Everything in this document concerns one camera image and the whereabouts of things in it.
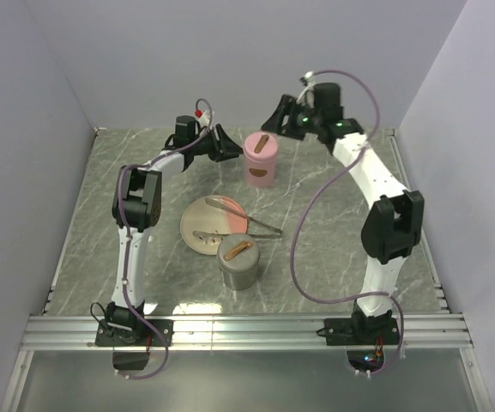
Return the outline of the pink round lid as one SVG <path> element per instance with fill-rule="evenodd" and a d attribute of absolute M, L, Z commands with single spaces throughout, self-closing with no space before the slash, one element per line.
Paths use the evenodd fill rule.
<path fill-rule="evenodd" d="M 271 161 L 278 155 L 278 142 L 272 134 L 258 131 L 245 138 L 243 151 L 245 157 L 250 160 Z"/>

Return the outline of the pink cylindrical container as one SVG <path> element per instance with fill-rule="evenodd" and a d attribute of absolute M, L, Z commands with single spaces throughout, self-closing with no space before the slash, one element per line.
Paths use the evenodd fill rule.
<path fill-rule="evenodd" d="M 277 156 L 271 161 L 256 162 L 246 158 L 244 155 L 245 182 L 256 188 L 272 185 L 275 180 Z"/>

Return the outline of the metal tongs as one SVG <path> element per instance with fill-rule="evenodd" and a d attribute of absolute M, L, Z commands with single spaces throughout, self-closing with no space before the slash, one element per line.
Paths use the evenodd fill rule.
<path fill-rule="evenodd" d="M 235 233 L 249 234 L 254 239 L 279 239 L 283 235 L 278 227 L 247 215 L 230 197 L 206 196 L 196 200 L 188 210 L 193 211 L 190 234 L 207 241 Z"/>

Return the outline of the grey round lid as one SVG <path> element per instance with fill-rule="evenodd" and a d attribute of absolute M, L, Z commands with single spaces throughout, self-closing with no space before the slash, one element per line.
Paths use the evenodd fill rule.
<path fill-rule="evenodd" d="M 233 233 L 219 243 L 217 261 L 225 271 L 244 274 L 257 267 L 260 260 L 258 244 L 246 233 Z"/>

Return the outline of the grey cylindrical container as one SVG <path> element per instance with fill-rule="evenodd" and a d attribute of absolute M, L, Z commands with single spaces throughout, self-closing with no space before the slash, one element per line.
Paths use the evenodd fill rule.
<path fill-rule="evenodd" d="M 256 283 L 260 250 L 249 234 L 233 233 L 224 237 L 216 257 L 223 282 L 231 290 L 243 291 Z"/>

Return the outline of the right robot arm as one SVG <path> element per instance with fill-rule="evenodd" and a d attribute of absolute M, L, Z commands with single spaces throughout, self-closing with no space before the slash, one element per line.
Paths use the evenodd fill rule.
<path fill-rule="evenodd" d="M 422 194 L 408 190 L 396 179 L 358 121 L 345 118 L 341 88 L 336 83 L 309 86 L 301 97 L 282 95 L 261 128 L 296 140 L 316 135 L 345 167 L 369 209 L 360 234 L 367 254 L 361 292 L 353 298 L 349 320 L 325 322 L 325 336 L 346 345 L 399 343 L 391 296 L 402 266 L 420 242 L 425 207 Z"/>

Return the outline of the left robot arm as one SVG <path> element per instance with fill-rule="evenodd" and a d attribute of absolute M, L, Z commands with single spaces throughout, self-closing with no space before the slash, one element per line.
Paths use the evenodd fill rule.
<path fill-rule="evenodd" d="M 110 303 L 98 321 L 98 346 L 139 346 L 155 336 L 144 316 L 144 264 L 148 238 L 160 219 L 163 184 L 185 172 L 197 156 L 213 162 L 235 159 L 242 148 L 213 124 L 213 112 L 176 117 L 174 132 L 152 160 L 120 169 L 112 203 L 119 256 Z"/>

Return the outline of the pink and cream plate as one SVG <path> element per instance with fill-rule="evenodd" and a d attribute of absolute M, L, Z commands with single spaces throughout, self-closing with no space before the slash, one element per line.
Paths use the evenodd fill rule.
<path fill-rule="evenodd" d="M 184 242 L 193 251 L 214 256 L 220 243 L 220 238 L 216 235 L 246 233 L 248 222 L 232 212 L 208 205 L 206 200 L 209 198 L 240 213 L 244 213 L 244 209 L 230 197 L 207 196 L 197 199 L 184 211 L 180 222 Z"/>

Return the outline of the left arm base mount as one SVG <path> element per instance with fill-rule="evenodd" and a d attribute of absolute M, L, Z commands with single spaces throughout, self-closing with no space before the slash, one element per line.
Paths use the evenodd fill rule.
<path fill-rule="evenodd" d="M 113 349 L 112 364 L 118 371 L 135 372 L 145 369 L 151 348 L 163 348 L 164 343 L 143 323 L 135 331 L 102 324 L 95 337 L 95 346 Z"/>

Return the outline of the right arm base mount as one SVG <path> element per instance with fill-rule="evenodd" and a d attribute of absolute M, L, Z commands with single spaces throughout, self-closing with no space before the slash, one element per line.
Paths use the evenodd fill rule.
<path fill-rule="evenodd" d="M 328 347 L 346 347 L 347 361 L 356 373 L 371 376 L 385 366 L 385 346 L 399 348 L 400 328 L 394 318 L 385 314 L 367 318 L 364 314 L 351 318 L 326 318 L 316 331 Z"/>

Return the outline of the aluminium rail frame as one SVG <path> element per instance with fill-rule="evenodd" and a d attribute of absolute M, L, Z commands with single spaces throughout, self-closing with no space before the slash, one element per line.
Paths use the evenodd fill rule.
<path fill-rule="evenodd" d="M 197 160 L 164 191 L 165 218 L 148 242 L 147 310 L 171 320 L 164 371 L 128 381 L 113 352 L 94 344 L 92 301 L 106 302 L 117 246 L 106 202 L 114 174 L 159 149 L 165 129 L 97 132 L 75 215 L 41 316 L 27 323 L 6 411 L 489 411 L 468 326 L 453 313 L 427 245 L 414 250 L 396 290 L 406 309 L 398 360 L 378 375 L 356 373 L 347 351 L 317 331 L 346 318 L 347 305 L 319 306 L 291 283 L 288 247 L 312 192 L 337 168 L 313 137 L 280 142 L 278 175 L 253 189 L 239 161 Z M 283 230 L 262 246 L 262 277 L 229 290 L 212 257 L 192 251 L 179 221 L 195 199 L 221 193 Z"/>

